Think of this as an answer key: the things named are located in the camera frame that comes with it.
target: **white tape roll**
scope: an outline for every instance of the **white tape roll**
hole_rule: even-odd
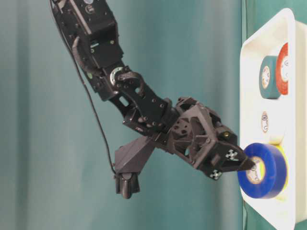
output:
[[[282,142],[286,131],[285,119],[282,110],[266,108],[260,111],[259,127],[265,144],[279,145]]]

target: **black plastic part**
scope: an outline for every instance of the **black plastic part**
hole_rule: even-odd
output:
[[[124,65],[118,25],[106,0],[95,0],[91,5],[83,0],[54,2],[59,7],[59,11],[53,9],[54,14],[69,47],[79,41],[74,57],[93,90],[119,109],[126,126],[143,135],[115,153],[117,193],[128,199],[140,191],[138,175],[154,148],[178,155],[214,180],[223,172],[254,166],[237,145],[235,133],[222,124],[215,111],[190,97],[179,98],[173,108],[169,99],[158,97],[140,74]],[[110,75],[118,67],[122,71],[111,82]],[[120,77],[127,73],[138,78]]]

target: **green tape roll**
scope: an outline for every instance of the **green tape roll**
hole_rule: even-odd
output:
[[[280,97],[276,86],[276,60],[277,56],[266,56],[261,64],[259,88],[261,96],[265,99],[278,99]]]

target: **white tray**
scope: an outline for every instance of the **white tray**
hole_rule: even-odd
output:
[[[280,123],[285,135],[280,143],[288,161],[288,185],[277,197],[254,199],[241,190],[244,200],[278,230],[294,229],[307,219],[307,25],[295,21],[290,9],[283,9],[252,35],[240,56],[240,146],[268,143],[261,130],[261,114],[272,111],[269,120]],[[288,95],[263,99],[259,71],[263,58],[277,56],[288,42],[290,63]]]

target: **tape roll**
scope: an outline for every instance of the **tape roll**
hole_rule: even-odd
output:
[[[256,165],[251,170],[238,172],[242,190],[252,198],[276,197],[283,190],[287,178],[282,153],[273,145],[260,143],[247,146],[244,152]]]
[[[276,86],[277,56],[266,56],[261,64],[259,73],[259,89],[265,99],[278,99],[280,93]]]
[[[288,94],[289,60],[288,43],[284,44],[279,52],[276,63],[276,86],[282,95]]]
[[[259,127],[262,140],[271,145],[280,145],[286,132],[286,114],[283,108],[266,108],[259,110]]]

